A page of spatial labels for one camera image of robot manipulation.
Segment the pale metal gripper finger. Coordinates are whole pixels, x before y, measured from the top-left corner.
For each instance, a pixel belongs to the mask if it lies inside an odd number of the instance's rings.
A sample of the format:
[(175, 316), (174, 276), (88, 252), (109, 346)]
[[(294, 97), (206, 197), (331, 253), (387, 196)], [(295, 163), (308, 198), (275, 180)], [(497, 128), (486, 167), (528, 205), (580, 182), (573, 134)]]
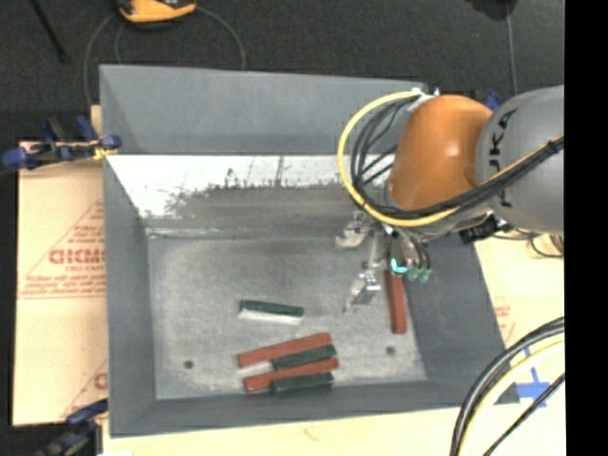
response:
[(373, 275), (365, 275), (354, 281), (354, 304), (368, 306), (381, 291), (381, 284)]
[(367, 274), (365, 272), (361, 272), (351, 283), (350, 291), (343, 307), (343, 312), (347, 313), (357, 310), (358, 308), (368, 306), (369, 304), (370, 297), (368, 292)]

